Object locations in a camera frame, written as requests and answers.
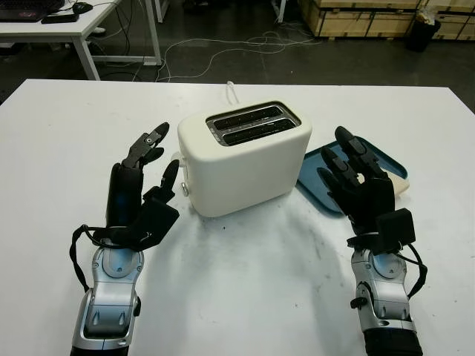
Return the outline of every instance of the white table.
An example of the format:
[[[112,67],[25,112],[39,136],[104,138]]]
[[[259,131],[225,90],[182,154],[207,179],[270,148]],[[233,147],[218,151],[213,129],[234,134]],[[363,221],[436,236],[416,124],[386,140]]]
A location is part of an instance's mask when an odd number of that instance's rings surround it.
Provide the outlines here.
[[[308,151],[344,125],[406,167],[411,187],[396,206],[412,211],[429,268],[410,301],[420,343],[425,355],[475,355],[475,116],[447,88],[235,90],[241,102],[281,98],[310,118]],[[230,109],[225,85],[27,80],[0,106],[2,356],[68,354],[83,295],[68,257],[72,231],[104,224],[111,166],[141,133],[171,124],[145,190],[178,150],[178,122],[210,108]],[[180,172],[171,201],[179,220],[145,252],[130,355],[365,355],[350,309],[347,219],[322,214],[296,189],[206,219],[181,181]],[[95,248],[84,238],[78,249],[90,283]],[[417,274],[410,268],[408,288]]]
[[[116,8],[121,0],[88,0],[94,8],[79,16],[77,22],[42,24],[41,22],[0,22],[0,42],[72,42],[84,71],[91,80],[100,80],[94,60],[101,62],[142,62],[144,65],[160,65],[160,47],[151,0],[143,0],[148,17],[154,56],[92,56],[86,43],[87,37],[102,20]],[[69,8],[66,2],[63,8]]]

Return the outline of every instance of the computer mouse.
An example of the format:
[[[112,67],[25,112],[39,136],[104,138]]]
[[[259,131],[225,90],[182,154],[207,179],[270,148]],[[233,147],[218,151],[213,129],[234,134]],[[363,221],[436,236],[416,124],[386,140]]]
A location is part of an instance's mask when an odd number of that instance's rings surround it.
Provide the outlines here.
[[[91,11],[91,10],[92,10],[92,5],[88,4],[87,2],[77,2],[73,5],[73,12],[76,15],[87,13],[88,11]]]

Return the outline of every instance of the white toaster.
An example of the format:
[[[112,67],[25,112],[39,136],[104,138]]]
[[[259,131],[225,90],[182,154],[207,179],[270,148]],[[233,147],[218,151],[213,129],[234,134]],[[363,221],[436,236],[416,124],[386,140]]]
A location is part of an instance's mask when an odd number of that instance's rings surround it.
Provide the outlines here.
[[[205,217],[284,194],[297,182],[311,133],[310,122],[282,102],[184,119],[183,190]]]

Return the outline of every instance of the laptop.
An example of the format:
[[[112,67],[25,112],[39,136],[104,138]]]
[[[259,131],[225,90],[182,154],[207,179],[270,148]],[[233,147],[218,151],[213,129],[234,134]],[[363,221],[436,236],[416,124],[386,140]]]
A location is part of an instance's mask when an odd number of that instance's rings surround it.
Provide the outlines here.
[[[0,0],[0,22],[37,22],[64,4],[65,0]]]

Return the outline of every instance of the black wristband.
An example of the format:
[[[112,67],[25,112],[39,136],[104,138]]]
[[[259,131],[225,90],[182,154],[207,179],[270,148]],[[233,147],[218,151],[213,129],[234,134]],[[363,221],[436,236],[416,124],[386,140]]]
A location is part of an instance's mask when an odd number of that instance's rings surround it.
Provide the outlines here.
[[[128,346],[112,350],[86,350],[73,346],[70,356],[127,356],[127,354]]]
[[[364,332],[368,356],[422,356],[417,334],[405,329],[369,329]]]

